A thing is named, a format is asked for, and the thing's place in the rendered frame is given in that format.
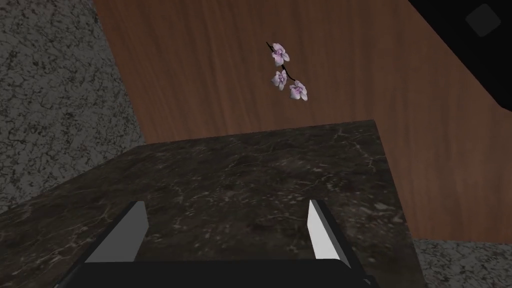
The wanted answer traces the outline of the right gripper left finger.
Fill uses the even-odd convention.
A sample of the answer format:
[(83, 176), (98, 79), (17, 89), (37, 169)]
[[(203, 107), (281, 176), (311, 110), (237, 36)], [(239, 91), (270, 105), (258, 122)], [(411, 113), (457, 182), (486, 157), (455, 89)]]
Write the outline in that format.
[(148, 228), (145, 203), (130, 202), (93, 242), (85, 254), (85, 262), (134, 261)]

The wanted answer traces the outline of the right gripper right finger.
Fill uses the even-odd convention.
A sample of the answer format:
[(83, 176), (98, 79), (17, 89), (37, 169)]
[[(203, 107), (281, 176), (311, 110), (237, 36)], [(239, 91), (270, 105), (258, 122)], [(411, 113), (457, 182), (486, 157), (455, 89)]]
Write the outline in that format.
[(337, 259), (350, 269), (363, 268), (324, 201), (309, 201), (307, 229), (316, 259)]

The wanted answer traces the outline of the pink orchid flower sprig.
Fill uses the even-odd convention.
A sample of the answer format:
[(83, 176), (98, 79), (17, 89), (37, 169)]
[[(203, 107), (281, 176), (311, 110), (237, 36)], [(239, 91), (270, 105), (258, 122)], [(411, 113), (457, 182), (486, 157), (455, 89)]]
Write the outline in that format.
[(273, 85), (278, 87), (280, 91), (283, 91), (287, 85), (287, 81), (291, 80), (292, 84), (288, 86), (290, 89), (290, 98), (293, 100), (308, 101), (308, 91), (306, 86), (299, 80), (291, 77), (285, 66), (285, 62), (290, 61), (290, 57), (289, 54), (287, 54), (286, 49), (279, 43), (270, 44), (266, 42), (266, 44), (271, 50), (271, 56), (275, 66), (280, 68), (280, 70), (276, 71), (271, 79)]

